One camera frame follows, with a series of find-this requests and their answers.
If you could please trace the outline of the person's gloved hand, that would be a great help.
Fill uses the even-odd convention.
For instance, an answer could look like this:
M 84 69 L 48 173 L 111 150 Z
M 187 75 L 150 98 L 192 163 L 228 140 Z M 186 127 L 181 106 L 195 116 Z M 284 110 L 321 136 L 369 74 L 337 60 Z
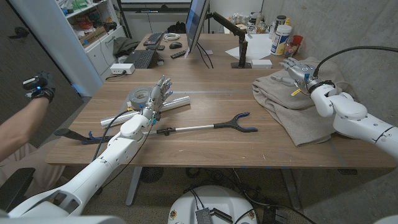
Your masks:
M 22 86 L 28 92 L 26 97 L 47 98 L 51 103 L 55 95 L 55 84 L 53 76 L 47 71 L 40 71 L 36 76 L 22 82 Z

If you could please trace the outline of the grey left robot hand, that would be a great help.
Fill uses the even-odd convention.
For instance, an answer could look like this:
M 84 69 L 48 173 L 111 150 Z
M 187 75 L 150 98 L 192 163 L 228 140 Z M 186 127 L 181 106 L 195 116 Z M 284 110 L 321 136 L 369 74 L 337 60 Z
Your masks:
M 160 119 L 160 109 L 163 107 L 164 101 L 173 93 L 172 90 L 169 91 L 172 82 L 171 79 L 165 79 L 162 75 L 160 80 L 153 87 L 150 98 L 147 100 L 143 109 L 141 109 L 141 115 L 145 116 L 147 119 L 155 118 Z

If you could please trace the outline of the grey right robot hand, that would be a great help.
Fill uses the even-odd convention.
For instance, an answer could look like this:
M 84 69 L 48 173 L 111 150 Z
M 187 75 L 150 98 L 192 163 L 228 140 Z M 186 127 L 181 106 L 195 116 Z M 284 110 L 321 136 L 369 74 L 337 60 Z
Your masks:
M 321 79 L 313 75 L 315 69 L 311 65 L 299 62 L 292 57 L 284 59 L 279 64 L 288 71 L 289 77 L 273 75 L 271 76 L 272 80 L 281 82 L 286 86 L 296 86 L 301 90 L 307 90 L 308 93 L 311 93 L 315 88 L 323 84 Z

